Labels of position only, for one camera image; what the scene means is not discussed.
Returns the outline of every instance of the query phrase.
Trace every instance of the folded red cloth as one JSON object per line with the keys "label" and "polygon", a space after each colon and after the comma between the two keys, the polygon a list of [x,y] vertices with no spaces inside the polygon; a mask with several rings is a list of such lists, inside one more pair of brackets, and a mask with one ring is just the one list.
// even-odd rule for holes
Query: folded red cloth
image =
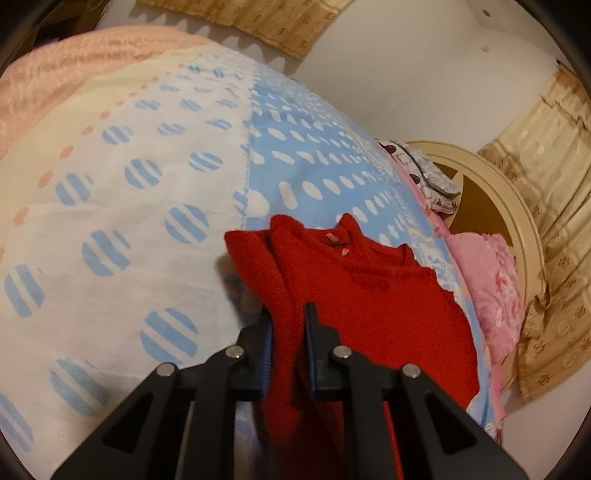
{"label": "folded red cloth", "polygon": [[408,245],[364,237],[348,214],[331,230],[277,215],[269,230],[227,232],[225,240],[238,274],[271,313],[273,369],[262,411],[286,480],[346,476],[341,406],[315,403],[302,380],[306,302],[372,362],[419,365],[462,408],[478,393],[466,316]]}

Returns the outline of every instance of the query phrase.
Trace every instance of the silver rivet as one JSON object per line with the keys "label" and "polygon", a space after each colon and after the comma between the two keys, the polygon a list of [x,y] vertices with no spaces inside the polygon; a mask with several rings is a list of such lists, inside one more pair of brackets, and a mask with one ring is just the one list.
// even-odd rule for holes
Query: silver rivet
{"label": "silver rivet", "polygon": [[417,378],[421,374],[421,369],[415,364],[406,364],[402,368],[402,373],[410,378]]}
{"label": "silver rivet", "polygon": [[242,355],[244,355],[244,348],[240,345],[231,345],[226,348],[226,356],[230,358],[240,358]]}
{"label": "silver rivet", "polygon": [[161,377],[170,377],[174,373],[175,366],[173,364],[160,364],[156,369],[156,373]]}
{"label": "silver rivet", "polygon": [[339,345],[333,348],[333,355],[336,358],[349,358],[353,354],[353,350],[346,345]]}

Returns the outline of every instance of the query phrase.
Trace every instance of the curtain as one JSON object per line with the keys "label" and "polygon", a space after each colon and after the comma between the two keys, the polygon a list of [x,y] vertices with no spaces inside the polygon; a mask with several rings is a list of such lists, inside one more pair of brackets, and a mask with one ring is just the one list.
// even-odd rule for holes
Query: curtain
{"label": "curtain", "polygon": [[591,356],[591,102],[561,68],[529,111],[479,152],[521,193],[540,233],[547,292],[517,349],[524,402]]}
{"label": "curtain", "polygon": [[138,0],[235,27],[302,59],[353,0]]}

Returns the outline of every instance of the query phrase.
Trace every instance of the bed sheet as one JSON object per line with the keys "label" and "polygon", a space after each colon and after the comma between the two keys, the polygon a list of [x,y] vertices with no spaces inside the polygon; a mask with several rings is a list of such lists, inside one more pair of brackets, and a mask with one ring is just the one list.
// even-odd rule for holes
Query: bed sheet
{"label": "bed sheet", "polygon": [[[0,179],[0,429],[37,480],[160,362],[199,364],[256,320],[223,233],[276,213],[330,228],[350,212],[436,271],[478,353],[468,412],[491,429],[482,332],[434,223],[370,136],[267,66],[207,43],[93,75]],[[249,404],[236,454],[237,478],[260,478]]]}

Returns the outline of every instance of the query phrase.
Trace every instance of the wooden furniture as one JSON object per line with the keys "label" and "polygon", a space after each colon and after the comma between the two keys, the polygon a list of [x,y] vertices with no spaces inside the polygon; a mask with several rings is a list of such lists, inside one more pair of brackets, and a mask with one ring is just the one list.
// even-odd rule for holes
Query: wooden furniture
{"label": "wooden furniture", "polygon": [[14,60],[45,43],[94,30],[108,3],[109,0],[63,0],[30,31]]}
{"label": "wooden furniture", "polygon": [[[462,189],[457,212],[446,219],[451,233],[500,233],[513,250],[527,306],[544,293],[544,251],[527,205],[513,184],[484,158],[443,142],[414,141]],[[504,362],[504,388],[516,379],[515,352]]]}

